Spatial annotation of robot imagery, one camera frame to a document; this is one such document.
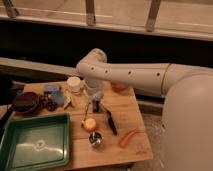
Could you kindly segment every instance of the knife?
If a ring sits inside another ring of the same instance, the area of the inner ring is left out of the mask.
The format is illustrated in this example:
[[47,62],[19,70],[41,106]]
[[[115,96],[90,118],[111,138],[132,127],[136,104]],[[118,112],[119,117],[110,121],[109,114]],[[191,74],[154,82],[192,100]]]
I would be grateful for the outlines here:
[[112,113],[108,109],[106,109],[102,103],[100,103],[99,105],[100,105],[102,111],[107,114],[108,124],[109,124],[113,134],[118,135],[117,129],[115,127],[115,123],[112,119]]
[[115,127],[115,123],[112,119],[112,113],[109,111],[109,110],[106,110],[106,113],[107,113],[107,117],[108,117],[108,124],[113,132],[114,135],[118,135],[117,133],[117,129]]

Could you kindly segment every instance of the small bowl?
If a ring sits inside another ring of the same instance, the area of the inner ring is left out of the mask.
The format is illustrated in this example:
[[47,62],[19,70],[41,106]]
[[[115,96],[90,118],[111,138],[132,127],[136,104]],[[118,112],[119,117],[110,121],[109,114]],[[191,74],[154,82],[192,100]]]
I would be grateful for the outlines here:
[[89,141],[90,141],[93,148],[97,148],[101,145],[102,136],[98,132],[93,132],[89,136]]
[[26,92],[16,96],[12,103],[15,112],[21,114],[35,113],[39,108],[39,95],[34,92]]

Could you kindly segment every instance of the wooden table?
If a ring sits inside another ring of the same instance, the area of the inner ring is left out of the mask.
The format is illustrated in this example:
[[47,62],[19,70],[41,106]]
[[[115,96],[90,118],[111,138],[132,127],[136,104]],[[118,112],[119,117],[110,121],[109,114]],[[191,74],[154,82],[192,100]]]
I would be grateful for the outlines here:
[[[63,91],[67,89],[66,82],[57,82]],[[44,83],[27,84],[24,91],[34,91],[42,93]],[[84,107],[86,104],[83,93],[73,95],[75,108],[69,106],[66,110],[62,107],[54,112],[43,109],[38,115],[64,113],[70,114],[71,120],[71,151],[70,162],[68,165],[54,170],[70,170],[78,168],[88,168],[97,166],[106,166],[114,164],[124,164],[149,160],[153,158],[149,139],[146,134],[143,118],[141,116],[135,94],[132,88],[128,88],[122,93],[112,91],[108,82],[104,82],[104,98],[102,103],[112,112],[118,135],[113,135],[107,124],[106,115],[93,114],[90,105],[88,117],[93,117],[98,123],[98,132],[102,134],[103,141],[101,147],[93,149],[89,143],[89,134],[81,128],[81,120],[84,118]],[[15,118],[26,117],[16,114]],[[119,140],[130,130],[138,128],[141,133],[136,134],[131,139],[128,146],[124,149],[118,147]]]

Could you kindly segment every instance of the black wall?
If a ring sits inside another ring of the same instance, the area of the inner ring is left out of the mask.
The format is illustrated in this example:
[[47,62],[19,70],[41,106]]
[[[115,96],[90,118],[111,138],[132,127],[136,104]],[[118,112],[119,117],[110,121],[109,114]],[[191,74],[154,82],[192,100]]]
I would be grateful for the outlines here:
[[0,21],[0,56],[75,66],[95,47],[104,50],[112,63],[213,67],[213,42]]

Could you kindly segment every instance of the green tray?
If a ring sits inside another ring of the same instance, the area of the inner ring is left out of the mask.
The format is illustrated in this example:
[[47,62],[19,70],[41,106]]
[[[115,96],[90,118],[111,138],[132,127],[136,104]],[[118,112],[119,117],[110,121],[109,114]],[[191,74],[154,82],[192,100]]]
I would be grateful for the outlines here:
[[0,144],[0,170],[35,171],[69,162],[66,113],[11,121]]

